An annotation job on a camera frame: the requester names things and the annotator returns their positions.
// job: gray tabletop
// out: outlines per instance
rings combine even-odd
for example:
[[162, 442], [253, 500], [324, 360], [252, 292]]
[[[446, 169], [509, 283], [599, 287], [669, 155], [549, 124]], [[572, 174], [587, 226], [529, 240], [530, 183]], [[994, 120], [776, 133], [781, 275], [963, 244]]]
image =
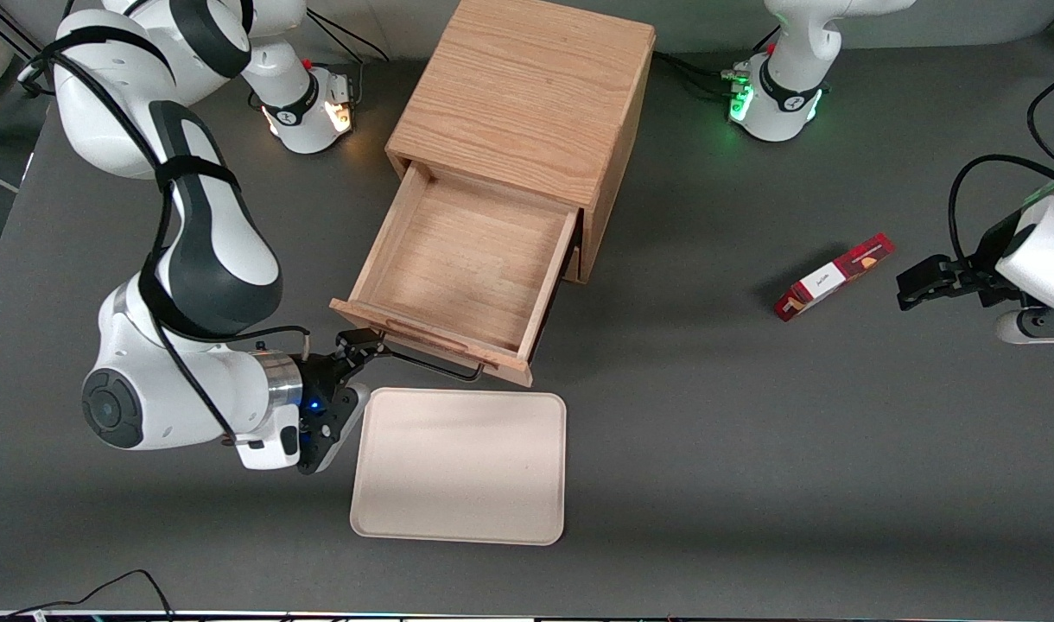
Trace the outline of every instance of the gray tabletop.
[[[421, 70], [370, 66], [356, 133], [309, 157], [242, 83], [196, 106], [281, 260], [271, 324], [320, 350], [392, 201], [382, 147]], [[846, 52], [812, 127], [765, 145], [655, 64], [592, 283], [560, 288], [535, 358], [535, 387], [569, 406], [566, 533], [547, 548], [360, 539], [357, 438], [317, 477], [243, 470], [218, 444], [101, 445], [78, 407], [97, 308], [141, 264], [159, 196], [85, 164], [52, 114], [0, 246], [0, 607], [147, 567], [182, 609], [1054, 620], [1054, 347], [996, 342], [974, 299], [899, 312], [894, 283], [949, 251], [959, 167], [1037, 156], [1023, 111], [1053, 78], [1046, 39]], [[1054, 99], [1041, 117], [1054, 144]], [[969, 244], [1040, 184], [970, 178]], [[773, 315], [877, 232], [894, 258]], [[451, 386], [397, 362], [360, 380]], [[94, 605], [155, 603], [132, 584]]]

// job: white robotic arm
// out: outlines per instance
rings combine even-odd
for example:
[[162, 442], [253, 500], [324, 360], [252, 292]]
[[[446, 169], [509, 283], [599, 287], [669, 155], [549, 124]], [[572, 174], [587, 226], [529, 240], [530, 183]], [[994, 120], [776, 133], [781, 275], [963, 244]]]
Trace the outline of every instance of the white robotic arm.
[[145, 28], [169, 60], [180, 103], [192, 105], [241, 75], [261, 100], [271, 131], [291, 152], [320, 152], [350, 131], [346, 76], [306, 67], [281, 36], [304, 19], [305, 0], [103, 3]]
[[906, 311], [928, 299], [965, 294], [978, 294], [984, 307], [1017, 300], [1020, 309], [1002, 314], [996, 323], [999, 338], [1014, 344], [1054, 343], [1054, 182], [989, 229], [976, 252], [964, 256], [952, 212], [954, 200], [965, 175], [987, 161], [1024, 166], [1054, 181], [1054, 170], [1026, 158], [989, 155], [969, 162], [954, 181], [950, 205], [957, 259], [929, 256], [899, 275], [899, 307]]
[[148, 31], [115, 12], [74, 13], [51, 47], [64, 58], [54, 79], [70, 144], [109, 173], [156, 175], [179, 213], [173, 244], [101, 306], [85, 421], [123, 449], [225, 436], [248, 468], [323, 470], [368, 394], [345, 382], [386, 354], [380, 342], [353, 331], [329, 356], [228, 349], [275, 311], [281, 274], [208, 128], [170, 99], [171, 62]]
[[842, 51], [842, 17], [882, 16], [915, 0], [764, 0], [777, 20], [775, 51], [723, 72], [736, 82], [729, 117], [762, 141], [787, 141], [815, 117], [821, 83]]

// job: open drawer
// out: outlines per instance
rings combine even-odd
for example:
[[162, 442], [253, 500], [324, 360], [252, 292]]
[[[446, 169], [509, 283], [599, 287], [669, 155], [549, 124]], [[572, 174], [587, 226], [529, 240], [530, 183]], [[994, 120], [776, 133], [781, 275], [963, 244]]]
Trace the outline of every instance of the open drawer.
[[412, 161], [349, 300], [359, 328], [531, 386], [580, 209]]

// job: green light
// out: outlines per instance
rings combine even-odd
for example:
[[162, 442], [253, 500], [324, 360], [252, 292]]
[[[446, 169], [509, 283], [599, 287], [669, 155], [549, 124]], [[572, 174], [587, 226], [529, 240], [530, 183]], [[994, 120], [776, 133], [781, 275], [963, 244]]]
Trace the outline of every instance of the green light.
[[754, 101], [754, 88], [747, 83], [743, 92], [738, 93], [736, 100], [730, 103], [730, 118], [738, 122], [743, 121], [752, 101]]
[[812, 102], [812, 111], [807, 113], [808, 121], [815, 118], [815, 111], [816, 109], [819, 108], [819, 99], [821, 98], [822, 98], [822, 89], [820, 89], [819, 92], [815, 94], [815, 102]]

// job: red box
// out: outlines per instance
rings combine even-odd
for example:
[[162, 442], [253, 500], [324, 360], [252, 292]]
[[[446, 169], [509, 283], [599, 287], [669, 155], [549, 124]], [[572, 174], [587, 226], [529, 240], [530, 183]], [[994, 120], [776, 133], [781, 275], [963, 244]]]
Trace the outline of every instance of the red box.
[[820, 299], [834, 294], [842, 286], [870, 271], [894, 252], [895, 245], [892, 240], [883, 233], [876, 233], [875, 236], [852, 248], [845, 255], [796, 280], [796, 285], [788, 288], [788, 292], [777, 303], [775, 309], [777, 315], [784, 322], [795, 318], [796, 315], [815, 307]]

